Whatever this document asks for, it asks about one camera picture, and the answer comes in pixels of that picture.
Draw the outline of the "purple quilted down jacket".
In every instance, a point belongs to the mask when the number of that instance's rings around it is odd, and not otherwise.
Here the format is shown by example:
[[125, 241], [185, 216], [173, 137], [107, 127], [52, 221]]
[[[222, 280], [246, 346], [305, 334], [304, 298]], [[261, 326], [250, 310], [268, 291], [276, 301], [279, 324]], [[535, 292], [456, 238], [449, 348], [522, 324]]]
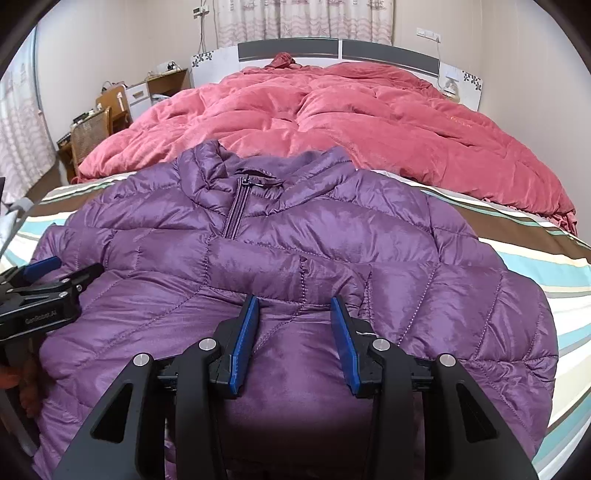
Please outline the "purple quilted down jacket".
[[542, 290], [454, 207], [356, 169], [342, 149], [242, 158], [202, 143], [48, 228], [34, 256], [60, 258], [63, 273], [104, 268], [81, 316], [40, 349], [53, 381], [38, 419], [42, 478], [134, 354], [180, 354], [250, 294], [259, 333], [223, 435], [240, 474], [363, 472], [355, 446], [372, 405], [346, 387], [335, 296], [410, 355], [455, 355], [528, 455], [545, 436], [558, 343]]

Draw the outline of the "side patterned curtain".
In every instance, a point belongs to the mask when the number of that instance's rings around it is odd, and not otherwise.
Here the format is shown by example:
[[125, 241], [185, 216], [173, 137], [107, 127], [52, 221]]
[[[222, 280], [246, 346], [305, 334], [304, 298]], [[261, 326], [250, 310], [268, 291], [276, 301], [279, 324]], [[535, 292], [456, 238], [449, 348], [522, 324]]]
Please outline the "side patterned curtain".
[[23, 198], [56, 161], [39, 100], [36, 40], [37, 31], [32, 30], [1, 78], [0, 168], [5, 204]]

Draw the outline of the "wooden chair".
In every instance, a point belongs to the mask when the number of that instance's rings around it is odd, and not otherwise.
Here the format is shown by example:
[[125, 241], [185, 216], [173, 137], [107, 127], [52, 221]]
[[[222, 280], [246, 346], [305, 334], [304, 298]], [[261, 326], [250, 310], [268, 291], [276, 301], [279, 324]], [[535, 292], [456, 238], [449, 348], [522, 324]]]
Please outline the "wooden chair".
[[75, 175], [80, 177], [81, 163], [102, 141], [127, 128], [130, 123], [126, 88], [123, 84], [116, 84], [99, 95], [92, 111], [70, 130]]

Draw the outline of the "wooden bedside desk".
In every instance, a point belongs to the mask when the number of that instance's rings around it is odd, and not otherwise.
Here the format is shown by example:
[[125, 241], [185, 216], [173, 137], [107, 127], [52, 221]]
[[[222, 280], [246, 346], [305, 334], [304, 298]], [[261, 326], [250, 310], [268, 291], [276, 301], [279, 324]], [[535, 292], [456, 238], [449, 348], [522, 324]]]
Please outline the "wooden bedside desk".
[[136, 121], [154, 104], [189, 88], [187, 69], [169, 71], [126, 88], [125, 97], [131, 121]]

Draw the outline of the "striped bed sheet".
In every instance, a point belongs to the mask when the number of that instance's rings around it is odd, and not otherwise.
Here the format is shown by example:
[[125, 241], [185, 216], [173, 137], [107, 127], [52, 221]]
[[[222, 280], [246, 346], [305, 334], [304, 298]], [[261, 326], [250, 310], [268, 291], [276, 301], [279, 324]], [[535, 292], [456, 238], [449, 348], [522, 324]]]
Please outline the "striped bed sheet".
[[[30, 261], [44, 231], [61, 225], [125, 174], [47, 193], [22, 217], [1, 220], [1, 267]], [[560, 360], [546, 436], [533, 460], [542, 479], [587, 479], [590, 470], [590, 246], [531, 214], [413, 180], [407, 185], [454, 206], [512, 271], [534, 280], [552, 310]]]

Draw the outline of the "red quilted comforter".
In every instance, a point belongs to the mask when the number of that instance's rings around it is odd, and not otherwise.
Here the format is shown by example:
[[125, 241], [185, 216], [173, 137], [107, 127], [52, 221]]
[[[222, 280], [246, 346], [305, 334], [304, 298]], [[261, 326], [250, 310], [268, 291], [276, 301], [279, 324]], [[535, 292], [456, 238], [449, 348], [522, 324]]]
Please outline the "red quilted comforter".
[[86, 182], [169, 162], [215, 140], [239, 156], [339, 146], [385, 170], [545, 218], [568, 232], [576, 209], [555, 173], [487, 116], [387, 64], [301, 66], [287, 54], [150, 107], [82, 161]]

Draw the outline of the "white grey bed headboard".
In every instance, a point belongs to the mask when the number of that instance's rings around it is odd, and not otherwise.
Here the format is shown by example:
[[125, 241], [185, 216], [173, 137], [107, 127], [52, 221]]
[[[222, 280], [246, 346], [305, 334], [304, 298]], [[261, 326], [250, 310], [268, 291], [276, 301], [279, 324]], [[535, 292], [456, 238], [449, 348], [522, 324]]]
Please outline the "white grey bed headboard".
[[249, 67], [263, 67], [277, 54], [290, 54], [301, 65], [329, 67], [342, 61], [374, 62], [400, 67], [430, 82], [440, 91], [446, 74], [460, 76], [460, 104], [477, 111], [483, 81], [436, 57], [384, 44], [332, 38], [283, 38], [238, 43], [235, 46], [198, 53], [191, 58], [191, 81], [197, 87], [217, 83], [225, 76]]

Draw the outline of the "small bedside lamp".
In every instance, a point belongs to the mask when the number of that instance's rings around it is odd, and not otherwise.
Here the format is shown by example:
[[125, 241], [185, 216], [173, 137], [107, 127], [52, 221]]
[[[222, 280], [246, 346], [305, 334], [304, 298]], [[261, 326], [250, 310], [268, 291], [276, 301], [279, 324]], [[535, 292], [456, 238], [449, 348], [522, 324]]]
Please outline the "small bedside lamp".
[[449, 99], [456, 103], [461, 100], [460, 94], [460, 76], [453, 74], [446, 74], [443, 77], [443, 84], [440, 86], [442, 93]]

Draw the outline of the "patterned window curtain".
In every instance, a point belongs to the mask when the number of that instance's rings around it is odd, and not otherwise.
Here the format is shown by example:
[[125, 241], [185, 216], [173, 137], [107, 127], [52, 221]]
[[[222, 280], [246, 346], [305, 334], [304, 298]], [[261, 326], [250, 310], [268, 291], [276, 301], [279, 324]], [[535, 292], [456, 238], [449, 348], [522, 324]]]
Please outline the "patterned window curtain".
[[220, 47], [280, 38], [335, 38], [391, 45], [394, 0], [214, 1]]

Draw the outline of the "wall power outlet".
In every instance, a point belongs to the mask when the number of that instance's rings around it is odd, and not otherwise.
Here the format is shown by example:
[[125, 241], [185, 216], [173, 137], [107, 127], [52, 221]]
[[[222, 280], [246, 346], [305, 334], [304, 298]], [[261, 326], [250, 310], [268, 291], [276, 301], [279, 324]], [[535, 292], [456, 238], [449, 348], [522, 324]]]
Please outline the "wall power outlet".
[[425, 39], [434, 41], [436, 43], [441, 42], [441, 35], [437, 32], [431, 31], [431, 30], [427, 30], [427, 29], [423, 29], [423, 28], [418, 27], [416, 29], [416, 35], [418, 37], [425, 38]]

